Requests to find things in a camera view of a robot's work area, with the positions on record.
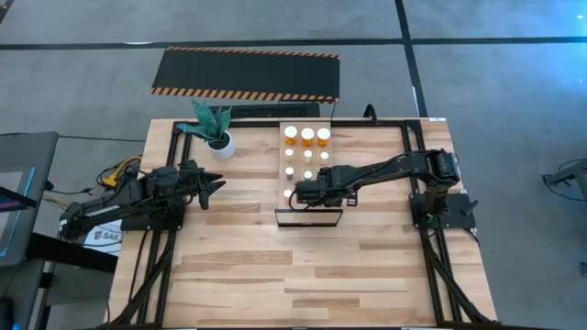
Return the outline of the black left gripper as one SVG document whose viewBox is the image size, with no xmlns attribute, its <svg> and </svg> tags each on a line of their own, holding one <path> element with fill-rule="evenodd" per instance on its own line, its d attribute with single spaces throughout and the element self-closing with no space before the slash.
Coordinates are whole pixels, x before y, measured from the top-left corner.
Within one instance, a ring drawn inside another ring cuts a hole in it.
<svg viewBox="0 0 587 330">
<path fill-rule="evenodd" d="M 224 181 L 213 181 L 206 183 L 200 189 L 200 180 L 220 180 L 222 175 L 206 171 L 205 168 L 199 167 L 193 159 L 189 159 L 187 164 L 178 170 L 178 177 L 180 190 L 189 195 L 191 200 L 199 194 L 199 204 L 202 210 L 209 209 L 210 196 L 226 184 Z"/>
</svg>

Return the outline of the snake plant in white pot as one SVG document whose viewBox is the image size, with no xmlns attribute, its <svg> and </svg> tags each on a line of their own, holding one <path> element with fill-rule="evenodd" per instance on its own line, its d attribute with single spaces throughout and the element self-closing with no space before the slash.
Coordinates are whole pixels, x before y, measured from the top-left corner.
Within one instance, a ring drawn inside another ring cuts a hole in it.
<svg viewBox="0 0 587 330">
<path fill-rule="evenodd" d="M 234 155 L 235 143 L 228 131 L 231 123 L 231 110 L 222 107 L 213 110 L 206 102 L 191 100 L 197 125 L 177 124 L 176 127 L 186 135 L 196 136 L 204 141 L 217 160 L 228 160 Z"/>
</svg>

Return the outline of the black perforated floor strip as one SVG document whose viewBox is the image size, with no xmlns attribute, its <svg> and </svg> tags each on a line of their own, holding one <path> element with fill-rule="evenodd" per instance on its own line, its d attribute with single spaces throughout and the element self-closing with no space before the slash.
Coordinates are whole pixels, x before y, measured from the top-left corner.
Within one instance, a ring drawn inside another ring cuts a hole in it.
<svg viewBox="0 0 587 330">
<path fill-rule="evenodd" d="M 213 112 L 230 110 L 231 117 L 238 118 L 280 118 L 320 117 L 318 104 L 250 104 L 211 106 Z"/>
</svg>

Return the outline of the white paper sheet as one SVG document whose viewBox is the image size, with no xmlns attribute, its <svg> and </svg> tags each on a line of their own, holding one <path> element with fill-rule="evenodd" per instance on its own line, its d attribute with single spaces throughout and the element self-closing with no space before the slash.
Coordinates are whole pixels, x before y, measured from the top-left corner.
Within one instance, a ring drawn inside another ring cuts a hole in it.
<svg viewBox="0 0 587 330">
<path fill-rule="evenodd" d="M 118 256 L 122 247 L 124 234 L 121 230 L 121 221 L 95 226 L 83 242 L 85 248 Z"/>
</svg>

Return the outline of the black hazard-striped floor mat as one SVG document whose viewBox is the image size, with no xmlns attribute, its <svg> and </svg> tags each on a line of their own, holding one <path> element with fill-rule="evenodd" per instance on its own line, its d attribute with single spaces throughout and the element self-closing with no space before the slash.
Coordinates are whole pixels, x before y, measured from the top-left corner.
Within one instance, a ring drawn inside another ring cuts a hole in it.
<svg viewBox="0 0 587 330">
<path fill-rule="evenodd" d="M 335 104 L 340 58 L 334 53 L 272 49 L 169 47 L 155 95 Z"/>
</svg>

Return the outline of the black floor beam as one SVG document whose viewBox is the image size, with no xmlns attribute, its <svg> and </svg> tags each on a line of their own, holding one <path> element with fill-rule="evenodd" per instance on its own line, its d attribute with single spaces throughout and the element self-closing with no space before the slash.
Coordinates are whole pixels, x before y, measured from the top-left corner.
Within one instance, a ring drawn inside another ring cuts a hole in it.
<svg viewBox="0 0 587 330">
<path fill-rule="evenodd" d="M 89 270 L 114 273 L 118 257 L 75 245 L 55 237 L 33 233 L 28 242 L 26 259 L 44 259 Z"/>
</svg>

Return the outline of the grey side desk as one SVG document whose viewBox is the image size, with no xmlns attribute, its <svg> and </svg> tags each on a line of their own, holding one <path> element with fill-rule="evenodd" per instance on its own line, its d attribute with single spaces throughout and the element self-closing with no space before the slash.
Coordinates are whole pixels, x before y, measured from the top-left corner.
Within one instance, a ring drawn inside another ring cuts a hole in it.
<svg viewBox="0 0 587 330">
<path fill-rule="evenodd" d="M 0 269 L 15 266 L 25 259 L 28 241 L 36 223 L 38 205 L 45 190 L 57 140 L 58 134 L 55 132 L 0 135 L 1 168 L 36 168 L 28 196 L 37 202 L 36 208 L 25 210 L 20 216 L 8 255 L 0 258 Z"/>
</svg>

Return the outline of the dark flat device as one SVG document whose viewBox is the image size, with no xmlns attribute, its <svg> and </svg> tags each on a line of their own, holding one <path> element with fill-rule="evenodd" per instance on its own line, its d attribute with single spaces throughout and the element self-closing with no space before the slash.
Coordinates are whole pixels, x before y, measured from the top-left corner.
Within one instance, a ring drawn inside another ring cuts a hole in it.
<svg viewBox="0 0 587 330">
<path fill-rule="evenodd" d="M 37 202 L 22 194 L 0 186 L 0 213 L 36 208 Z"/>
</svg>

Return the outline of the black stand leg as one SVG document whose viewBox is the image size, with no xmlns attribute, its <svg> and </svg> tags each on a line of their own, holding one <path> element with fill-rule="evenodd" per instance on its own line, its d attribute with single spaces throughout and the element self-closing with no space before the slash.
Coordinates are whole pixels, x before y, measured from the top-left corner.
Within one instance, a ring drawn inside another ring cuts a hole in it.
<svg viewBox="0 0 587 330">
<path fill-rule="evenodd" d="M 581 198 L 569 197 L 559 192 L 555 192 L 553 187 L 564 182 L 575 180 L 581 192 Z M 587 158 L 572 159 L 559 165 L 559 170 L 554 174 L 545 174 L 542 176 L 545 186 L 554 194 L 576 202 L 587 203 Z"/>
</svg>

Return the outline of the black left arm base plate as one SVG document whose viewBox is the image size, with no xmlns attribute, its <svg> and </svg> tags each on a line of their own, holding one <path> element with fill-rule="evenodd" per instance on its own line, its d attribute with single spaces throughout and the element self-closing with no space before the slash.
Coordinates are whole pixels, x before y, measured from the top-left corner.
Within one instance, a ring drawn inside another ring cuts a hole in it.
<svg viewBox="0 0 587 330">
<path fill-rule="evenodd" d="M 183 227 L 182 216 L 167 216 L 163 218 L 151 218 L 148 215 L 125 218 L 121 221 L 122 231 L 170 231 Z"/>
</svg>

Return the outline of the black aluminium table frame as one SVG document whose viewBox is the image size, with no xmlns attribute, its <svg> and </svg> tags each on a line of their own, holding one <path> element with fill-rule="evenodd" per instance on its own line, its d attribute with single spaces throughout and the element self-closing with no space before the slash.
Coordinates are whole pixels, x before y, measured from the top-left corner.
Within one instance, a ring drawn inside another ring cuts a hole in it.
<svg viewBox="0 0 587 330">
<path fill-rule="evenodd" d="M 177 234 L 163 327 L 375 327 L 435 324 L 409 179 L 364 187 L 336 227 L 278 227 L 283 204 L 279 121 L 231 127 L 236 154 L 190 158 L 224 174 L 210 209 L 197 199 Z M 332 160 L 367 165 L 404 152 L 399 127 L 333 128 Z M 452 271 L 476 307 L 496 319 L 478 243 L 444 231 Z"/>
</svg>

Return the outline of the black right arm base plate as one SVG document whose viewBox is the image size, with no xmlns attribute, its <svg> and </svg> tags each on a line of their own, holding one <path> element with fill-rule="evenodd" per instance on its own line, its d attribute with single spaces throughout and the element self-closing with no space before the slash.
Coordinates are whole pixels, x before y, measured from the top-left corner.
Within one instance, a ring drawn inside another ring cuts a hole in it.
<svg viewBox="0 0 587 330">
<path fill-rule="evenodd" d="M 414 194 L 409 197 L 414 227 L 423 226 L 430 230 L 475 228 L 473 209 L 478 203 L 477 200 L 471 201 L 468 194 L 449 193 L 446 196 L 446 206 L 439 211 L 432 211 L 426 206 L 426 197 L 423 194 Z"/>
</svg>

